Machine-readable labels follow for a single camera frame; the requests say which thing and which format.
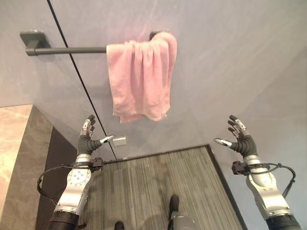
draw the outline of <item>beige marble surface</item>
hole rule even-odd
[[[0,108],[0,218],[32,106]]]

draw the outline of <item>towel bar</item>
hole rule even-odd
[[[158,32],[150,33],[150,40]],[[28,56],[37,56],[41,54],[77,54],[77,53],[106,53],[106,47],[63,47],[51,48],[43,32],[30,31],[21,32],[20,37],[26,45],[25,52]]]

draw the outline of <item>gray wall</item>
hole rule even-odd
[[[0,6],[0,107],[34,104],[76,146],[93,113],[68,55],[28,57],[21,31],[44,31],[52,46],[64,46],[46,1],[2,0]],[[96,125],[95,138],[104,137]],[[110,147],[98,150],[114,160]]]
[[[127,136],[128,145],[114,147],[118,158],[210,143],[226,135],[227,116],[236,114],[256,135],[265,161],[294,165],[298,176],[306,175],[306,1],[51,2],[69,46],[144,41],[150,31],[163,29],[177,38],[171,109],[158,123],[120,124],[112,115],[105,54],[73,55],[107,133]],[[38,29],[52,46],[63,46],[46,1],[2,1],[0,17],[0,106],[34,103],[75,145],[92,109],[68,55],[28,57],[19,38],[20,31]],[[287,91],[292,93],[280,96]],[[103,136],[98,125],[96,134]],[[284,142],[269,142],[274,135]],[[260,229],[264,223],[244,178],[230,172],[238,156],[212,146],[247,225]],[[114,159],[110,149],[99,154]],[[279,180],[281,189],[287,176]],[[289,203],[307,228],[306,178],[297,181]],[[248,205],[242,194],[250,198]]]
[[[102,54],[73,55],[108,133],[125,135],[119,158],[210,142],[306,47],[306,1],[52,0],[69,46],[148,40],[170,30],[178,41],[168,119],[120,124]]]

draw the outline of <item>robotic hand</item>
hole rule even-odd
[[[295,172],[281,164],[272,164],[276,167],[270,170],[271,163],[265,164],[260,161],[256,144],[243,123],[233,115],[229,118],[228,123],[232,128],[228,128],[228,130],[235,135],[237,142],[220,138],[216,138],[215,142],[242,155],[243,162],[235,161],[233,163],[233,173],[247,176],[247,186],[252,191],[256,205],[270,230],[300,230],[301,228],[285,200],[285,196],[294,182]],[[283,195],[278,191],[276,179],[271,173],[277,168],[287,168],[293,173],[293,178]]]
[[[82,127],[78,141],[78,155],[70,166],[67,176],[67,186],[58,201],[54,213],[47,224],[47,230],[74,230],[77,226],[87,200],[87,190],[92,171],[103,168],[101,158],[92,159],[92,152],[114,138],[113,135],[99,140],[91,140],[94,130],[95,117],[90,115]],[[93,166],[94,161],[101,160],[101,165]]]

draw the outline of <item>silver robotic forearm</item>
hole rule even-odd
[[[246,165],[261,164],[257,155],[244,157],[243,160]],[[267,170],[267,168],[256,168],[250,171],[259,173]],[[252,191],[256,205],[265,220],[278,215],[292,214],[289,205],[276,187],[276,179],[272,173],[250,174],[246,178],[246,184]]]
[[[92,156],[80,154],[76,162],[91,162]],[[68,211],[81,215],[87,200],[87,190],[91,179],[91,170],[88,166],[79,166],[72,169],[67,176],[67,186],[55,208],[56,211]]]

